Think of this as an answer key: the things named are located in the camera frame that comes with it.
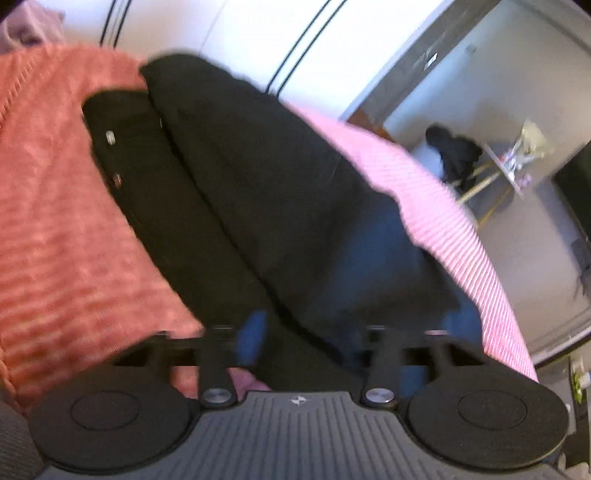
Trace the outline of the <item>black pants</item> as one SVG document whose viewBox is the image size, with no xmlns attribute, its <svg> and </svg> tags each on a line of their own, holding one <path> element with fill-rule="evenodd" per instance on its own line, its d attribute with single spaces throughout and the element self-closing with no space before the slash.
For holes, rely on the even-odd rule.
<svg viewBox="0 0 591 480">
<path fill-rule="evenodd" d="M 358 390 L 389 338 L 442 329 L 474 345 L 482 321 L 415 246 L 397 202 L 273 96 L 195 56 L 156 59 L 141 91 L 82 106 L 96 164 L 153 263 L 204 326 L 269 315 L 246 367 L 283 391 Z M 370 350 L 344 365 L 344 341 Z"/>
</svg>

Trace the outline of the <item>white round side table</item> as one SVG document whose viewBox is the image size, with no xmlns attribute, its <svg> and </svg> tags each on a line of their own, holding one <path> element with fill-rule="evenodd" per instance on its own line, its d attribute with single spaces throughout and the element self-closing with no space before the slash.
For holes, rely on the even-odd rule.
<svg viewBox="0 0 591 480">
<path fill-rule="evenodd" d="M 467 188 L 457 198 L 457 204 L 471 215 L 478 228 L 513 200 L 522 199 L 529 182 L 509 145 L 484 143 L 482 149 L 482 158 L 468 177 Z"/>
</svg>

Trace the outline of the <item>white flower bouquet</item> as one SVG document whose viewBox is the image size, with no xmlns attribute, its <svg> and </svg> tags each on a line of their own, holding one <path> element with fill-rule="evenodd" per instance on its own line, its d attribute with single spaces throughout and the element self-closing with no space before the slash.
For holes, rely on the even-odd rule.
<svg viewBox="0 0 591 480">
<path fill-rule="evenodd" d="M 553 150 L 553 144 L 537 124 L 526 119 L 513 145 L 505 153 L 504 160 L 509 169 L 519 170 L 547 157 Z"/>
</svg>

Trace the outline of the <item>black wall television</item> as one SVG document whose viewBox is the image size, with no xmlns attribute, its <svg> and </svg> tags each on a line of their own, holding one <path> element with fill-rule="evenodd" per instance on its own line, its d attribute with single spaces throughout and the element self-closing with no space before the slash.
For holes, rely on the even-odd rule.
<svg viewBox="0 0 591 480">
<path fill-rule="evenodd" d="M 591 230 L 591 143 L 588 142 L 553 177 L 581 231 Z"/>
</svg>

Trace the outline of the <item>pink ribbed bedspread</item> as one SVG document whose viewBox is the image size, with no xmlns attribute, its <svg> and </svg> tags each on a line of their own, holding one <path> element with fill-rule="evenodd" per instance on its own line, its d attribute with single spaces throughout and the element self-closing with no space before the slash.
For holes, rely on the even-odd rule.
<svg viewBox="0 0 591 480">
<path fill-rule="evenodd" d="M 139 66 L 89 45 L 45 44 L 1 58 L 1 387 L 20 412 L 159 330 L 179 337 L 200 330 L 91 159 L 83 100 L 142 88 Z M 401 146 L 308 107 L 297 114 L 397 200 L 412 241 L 478 307 L 485 352 L 534 377 L 501 282 L 446 187 Z"/>
</svg>

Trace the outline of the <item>white wardrobe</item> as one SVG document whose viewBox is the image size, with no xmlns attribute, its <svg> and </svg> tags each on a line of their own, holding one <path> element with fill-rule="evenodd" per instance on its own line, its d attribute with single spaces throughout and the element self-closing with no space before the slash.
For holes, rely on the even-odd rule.
<svg viewBox="0 0 591 480">
<path fill-rule="evenodd" d="M 451 7 L 442 0 L 48 1 L 67 40 L 191 51 L 280 99 L 345 119 Z"/>
</svg>

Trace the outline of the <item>black cloth on stool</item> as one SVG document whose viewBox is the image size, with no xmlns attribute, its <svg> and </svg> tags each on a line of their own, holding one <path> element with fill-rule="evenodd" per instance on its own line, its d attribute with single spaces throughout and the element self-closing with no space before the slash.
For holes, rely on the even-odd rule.
<svg viewBox="0 0 591 480">
<path fill-rule="evenodd" d="M 429 126 L 425 136 L 427 143 L 441 156 L 445 181 L 456 182 L 456 188 L 462 193 L 470 190 L 476 183 L 472 175 L 483 149 L 473 140 L 454 135 L 439 124 Z"/>
</svg>

